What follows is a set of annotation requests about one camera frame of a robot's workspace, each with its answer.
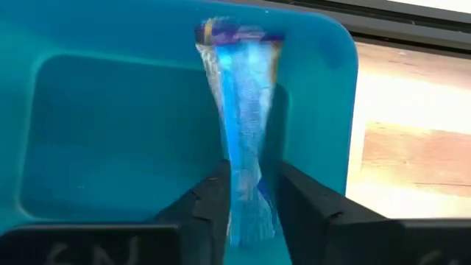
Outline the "black aluminium table frame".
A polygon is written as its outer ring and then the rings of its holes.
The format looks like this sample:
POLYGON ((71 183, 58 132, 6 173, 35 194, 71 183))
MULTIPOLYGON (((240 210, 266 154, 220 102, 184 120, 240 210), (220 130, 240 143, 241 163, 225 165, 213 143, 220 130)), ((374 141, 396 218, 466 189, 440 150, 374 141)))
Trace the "black aluminium table frame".
POLYGON ((319 13, 354 40, 471 60, 471 14, 389 0, 222 0, 319 13))

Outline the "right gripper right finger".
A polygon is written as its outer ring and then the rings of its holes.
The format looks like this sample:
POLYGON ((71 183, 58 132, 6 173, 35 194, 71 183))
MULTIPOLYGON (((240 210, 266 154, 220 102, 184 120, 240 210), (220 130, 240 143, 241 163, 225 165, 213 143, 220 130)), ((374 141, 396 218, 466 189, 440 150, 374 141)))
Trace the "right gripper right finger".
POLYGON ((384 265, 384 216, 280 162, 277 211, 292 265, 384 265))

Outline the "teal plastic bin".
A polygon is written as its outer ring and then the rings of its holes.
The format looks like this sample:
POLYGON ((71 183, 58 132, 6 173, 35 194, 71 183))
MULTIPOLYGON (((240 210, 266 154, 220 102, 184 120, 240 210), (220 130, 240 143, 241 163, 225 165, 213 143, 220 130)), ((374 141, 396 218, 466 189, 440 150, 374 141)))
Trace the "teal plastic bin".
POLYGON ((283 5, 217 0, 0 0, 0 265, 174 265, 166 237, 76 243, 27 225, 152 221, 227 158, 195 29, 209 18, 283 37, 261 154, 344 193, 358 76, 351 34, 283 5))

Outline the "shiny blue foil bar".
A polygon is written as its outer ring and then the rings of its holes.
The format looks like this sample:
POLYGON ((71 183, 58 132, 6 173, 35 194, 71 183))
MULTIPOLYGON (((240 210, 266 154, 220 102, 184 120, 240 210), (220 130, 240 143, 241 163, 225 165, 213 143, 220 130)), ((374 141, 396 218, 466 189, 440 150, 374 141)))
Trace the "shiny blue foil bar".
POLYGON ((245 247, 272 239, 276 218, 259 159, 284 37, 215 17, 195 29, 195 38, 230 161, 230 244, 245 247))

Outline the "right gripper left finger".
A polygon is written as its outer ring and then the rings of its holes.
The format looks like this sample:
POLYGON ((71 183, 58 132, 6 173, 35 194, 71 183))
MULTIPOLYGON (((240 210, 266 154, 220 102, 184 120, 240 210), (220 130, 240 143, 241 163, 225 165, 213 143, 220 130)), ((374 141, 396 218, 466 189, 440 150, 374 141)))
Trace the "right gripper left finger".
POLYGON ((153 218, 172 227, 153 265, 223 265, 230 211, 230 162, 221 160, 203 180, 153 218))

